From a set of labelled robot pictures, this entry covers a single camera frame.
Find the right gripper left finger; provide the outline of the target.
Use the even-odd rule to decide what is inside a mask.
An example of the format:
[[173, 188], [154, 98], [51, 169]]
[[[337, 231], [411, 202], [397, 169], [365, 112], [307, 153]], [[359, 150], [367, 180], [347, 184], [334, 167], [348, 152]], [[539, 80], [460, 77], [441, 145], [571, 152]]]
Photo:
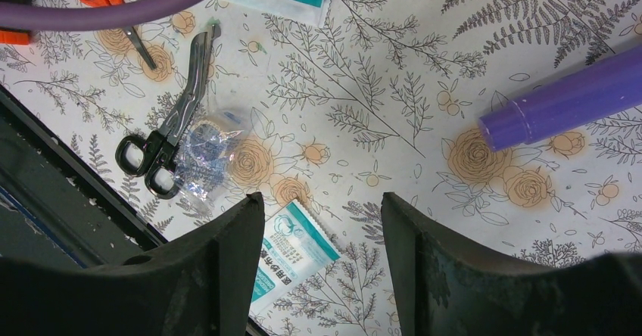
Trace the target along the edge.
[[204, 226], [119, 264], [1, 261], [3, 335], [243, 335], [265, 219], [249, 194]]

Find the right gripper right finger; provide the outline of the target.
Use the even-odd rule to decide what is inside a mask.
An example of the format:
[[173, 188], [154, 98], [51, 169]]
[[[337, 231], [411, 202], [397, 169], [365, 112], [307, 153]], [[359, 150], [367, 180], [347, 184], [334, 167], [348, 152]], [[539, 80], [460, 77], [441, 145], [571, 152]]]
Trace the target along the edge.
[[382, 197], [385, 250], [404, 335], [639, 335], [641, 258], [553, 268], [495, 251]]

